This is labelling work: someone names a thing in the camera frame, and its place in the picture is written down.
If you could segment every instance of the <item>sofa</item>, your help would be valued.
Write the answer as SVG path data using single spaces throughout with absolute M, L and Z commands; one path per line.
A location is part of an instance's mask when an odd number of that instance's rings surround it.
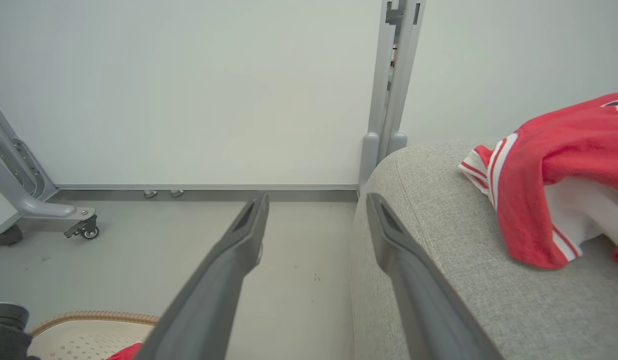
M 354 357 L 402 360 L 409 352 L 390 278 L 373 253 L 366 194 L 381 194 L 427 251 L 504 358 L 618 359 L 618 264 L 603 235 L 584 255 L 546 270 L 510 258 L 489 200 L 457 165 L 479 144 L 403 148 L 364 187 L 350 244 Z

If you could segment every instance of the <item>wheel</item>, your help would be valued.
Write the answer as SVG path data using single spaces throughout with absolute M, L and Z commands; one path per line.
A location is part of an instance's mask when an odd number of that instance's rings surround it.
M 82 235 L 82 237 L 84 237 L 85 239 L 90 240 L 96 237 L 99 233 L 100 233 L 100 229 L 96 227 L 91 233 L 87 233 L 85 231 L 84 233 L 81 233 L 80 235 Z

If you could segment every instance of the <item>red garment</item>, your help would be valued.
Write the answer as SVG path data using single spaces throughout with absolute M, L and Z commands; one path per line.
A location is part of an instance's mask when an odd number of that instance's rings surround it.
M 618 93 L 527 121 L 494 150 L 472 150 L 459 167 L 489 197 L 513 258 L 564 267 L 582 255 L 582 239 L 551 221 L 545 186 L 575 177 L 618 191 Z
M 142 346 L 142 343 L 137 342 L 131 345 L 130 347 L 126 347 L 118 351 L 117 353 L 114 353 L 107 360 L 131 360 L 133 356 L 135 356 L 135 353 L 138 352 L 138 350 L 140 350 L 141 346 Z

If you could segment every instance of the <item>gray sofa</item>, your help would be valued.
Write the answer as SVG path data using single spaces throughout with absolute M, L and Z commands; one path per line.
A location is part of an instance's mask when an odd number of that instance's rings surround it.
M 378 267 L 366 193 L 381 194 L 502 355 L 510 359 L 618 359 L 618 264 L 605 237 L 563 269 L 512 260 L 495 212 L 457 168 L 478 144 L 403 148 L 379 164 L 357 205 L 350 247 L 355 359 L 407 359 L 391 280 Z

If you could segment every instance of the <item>laundry basket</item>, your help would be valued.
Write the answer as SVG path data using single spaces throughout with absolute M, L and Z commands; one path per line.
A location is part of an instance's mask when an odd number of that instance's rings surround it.
M 30 332 L 28 354 L 42 360 L 106 360 L 143 342 L 158 319 L 129 312 L 67 312 Z

